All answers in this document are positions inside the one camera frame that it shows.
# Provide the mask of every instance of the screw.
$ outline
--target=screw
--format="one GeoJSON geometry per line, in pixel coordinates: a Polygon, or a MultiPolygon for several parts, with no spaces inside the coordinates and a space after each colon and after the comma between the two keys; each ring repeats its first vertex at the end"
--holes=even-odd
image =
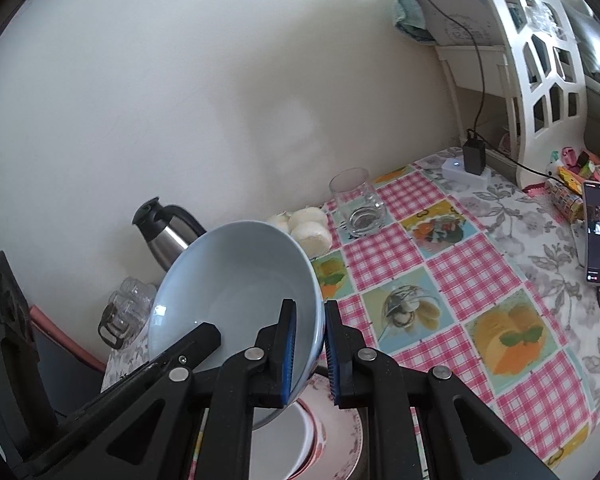
{"type": "Polygon", "coordinates": [[[363,361],[373,361],[378,356],[373,348],[361,348],[358,350],[358,357],[363,361]]]}
{"type": "Polygon", "coordinates": [[[433,376],[437,379],[445,381],[451,377],[451,368],[445,365],[434,366],[433,376]]]}
{"type": "Polygon", "coordinates": [[[252,346],[244,351],[244,356],[249,361],[259,361],[264,357],[264,350],[262,348],[258,348],[257,346],[252,346]]]}
{"type": "Polygon", "coordinates": [[[169,378],[174,383],[179,383],[180,381],[184,381],[187,377],[189,377],[189,370],[187,368],[178,367],[174,368],[169,372],[169,378]]]}

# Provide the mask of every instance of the table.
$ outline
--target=table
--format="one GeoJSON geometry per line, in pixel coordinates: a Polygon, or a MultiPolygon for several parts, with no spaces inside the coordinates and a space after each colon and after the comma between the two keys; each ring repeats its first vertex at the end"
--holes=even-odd
{"type": "MultiPolygon", "coordinates": [[[[493,175],[476,191],[442,177],[449,148],[376,179],[388,214],[312,261],[344,323],[399,364],[449,366],[548,465],[600,420],[600,311],[567,222],[493,175]],[[409,298],[393,308],[393,294],[409,298]]],[[[103,389],[148,360],[147,328],[112,352],[103,389]]]]}

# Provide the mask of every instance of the black charger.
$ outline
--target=black charger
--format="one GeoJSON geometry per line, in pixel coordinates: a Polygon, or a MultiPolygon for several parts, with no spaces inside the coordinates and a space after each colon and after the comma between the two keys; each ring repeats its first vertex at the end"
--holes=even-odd
{"type": "Polygon", "coordinates": [[[486,144],[477,136],[469,137],[462,146],[464,170],[467,173],[481,175],[487,165],[486,144]]]}

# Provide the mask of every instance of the bowl rim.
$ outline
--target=bowl rim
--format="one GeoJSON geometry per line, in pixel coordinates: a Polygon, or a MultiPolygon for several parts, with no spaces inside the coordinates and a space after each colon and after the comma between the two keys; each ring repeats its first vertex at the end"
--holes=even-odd
{"type": "MultiPolygon", "coordinates": [[[[314,369],[318,363],[318,357],[320,356],[320,352],[322,351],[322,346],[324,343],[324,323],[325,323],[324,303],[322,301],[322,293],[320,292],[320,285],[318,283],[318,279],[315,276],[314,268],[311,264],[311,261],[309,260],[309,258],[305,254],[305,252],[302,250],[302,247],[298,244],[298,242],[296,242],[287,233],[282,232],[281,230],[277,229],[276,227],[274,227],[270,224],[267,224],[266,222],[261,222],[259,220],[238,220],[235,222],[229,222],[227,224],[221,225],[215,229],[211,229],[211,231],[206,232],[200,238],[197,238],[195,241],[193,241],[189,245],[189,247],[186,250],[182,251],[180,256],[177,257],[176,261],[173,263],[173,265],[170,267],[170,269],[167,271],[167,273],[163,277],[162,282],[164,283],[164,280],[166,279],[169,272],[171,272],[174,268],[177,268],[176,264],[181,259],[182,255],[185,254],[187,251],[189,251],[189,249],[198,240],[208,237],[209,235],[214,234],[214,233],[215,233],[214,236],[218,236],[218,235],[221,235],[222,232],[225,230],[230,230],[230,229],[237,228],[238,226],[245,226],[245,225],[257,225],[259,228],[264,227],[267,230],[272,230],[272,232],[275,231],[277,233],[276,236],[280,236],[282,240],[286,239],[288,242],[290,242],[292,244],[293,247],[295,247],[296,251],[298,252],[298,254],[301,257],[301,260],[304,261],[304,264],[307,266],[307,268],[310,272],[310,276],[312,277],[312,282],[313,282],[313,286],[314,286],[314,298],[315,298],[314,335],[313,335],[313,339],[312,339],[311,346],[309,349],[309,358],[307,359],[307,362],[304,364],[304,367],[302,368],[302,371],[298,377],[298,381],[296,382],[295,385],[293,385],[293,387],[291,389],[291,394],[289,395],[289,400],[288,400],[287,405],[284,408],[276,408],[276,409],[271,410],[269,413],[267,413],[266,416],[264,416],[260,420],[255,420],[255,417],[254,417],[253,429],[257,430],[258,428],[261,428],[265,424],[271,422],[280,413],[282,413],[283,410],[285,410],[287,407],[289,407],[291,404],[293,404],[296,401],[296,399],[300,396],[300,394],[304,390],[309,378],[314,373],[314,369]]],[[[160,287],[158,288],[158,291],[156,293],[156,296],[155,296],[156,302],[157,302],[158,298],[160,297],[161,288],[162,288],[162,285],[160,285],[160,287]]],[[[155,316],[154,310],[152,309],[151,315],[150,315],[149,321],[148,321],[149,329],[148,329],[147,343],[148,343],[148,351],[149,352],[151,352],[151,332],[152,332],[152,326],[154,325],[152,323],[154,316],[155,316]]]]}

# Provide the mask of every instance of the black lid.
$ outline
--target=black lid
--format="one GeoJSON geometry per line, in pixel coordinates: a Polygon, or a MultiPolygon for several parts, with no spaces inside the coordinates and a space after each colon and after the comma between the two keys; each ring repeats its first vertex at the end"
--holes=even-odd
{"type": "Polygon", "coordinates": [[[147,200],[142,204],[131,223],[140,229],[142,236],[147,242],[153,240],[159,235],[168,223],[160,218],[158,213],[162,209],[162,206],[158,202],[160,197],[156,196],[151,200],[147,200]]]}

